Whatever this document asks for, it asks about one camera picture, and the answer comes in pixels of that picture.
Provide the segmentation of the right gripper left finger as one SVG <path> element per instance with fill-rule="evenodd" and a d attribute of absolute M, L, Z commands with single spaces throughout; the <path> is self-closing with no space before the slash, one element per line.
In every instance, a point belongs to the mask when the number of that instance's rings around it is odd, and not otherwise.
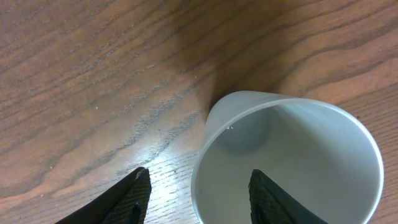
<path fill-rule="evenodd" d="M 138 167 L 57 224 L 143 224 L 151 191 L 149 169 Z"/>

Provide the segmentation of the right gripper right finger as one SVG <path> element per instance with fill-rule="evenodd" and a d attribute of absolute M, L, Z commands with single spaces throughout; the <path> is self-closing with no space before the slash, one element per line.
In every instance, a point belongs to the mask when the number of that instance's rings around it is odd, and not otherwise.
<path fill-rule="evenodd" d="M 326 224 L 259 169 L 252 171 L 248 189 L 252 224 Z"/>

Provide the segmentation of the grey cup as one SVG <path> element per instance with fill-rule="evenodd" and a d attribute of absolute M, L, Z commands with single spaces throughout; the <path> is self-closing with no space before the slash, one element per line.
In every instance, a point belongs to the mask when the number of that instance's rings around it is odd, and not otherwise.
<path fill-rule="evenodd" d="M 374 138 L 345 110 L 237 91 L 220 99 L 205 123 L 191 183 L 199 222 L 249 223 L 255 169 L 327 223 L 367 223 L 384 183 Z"/>

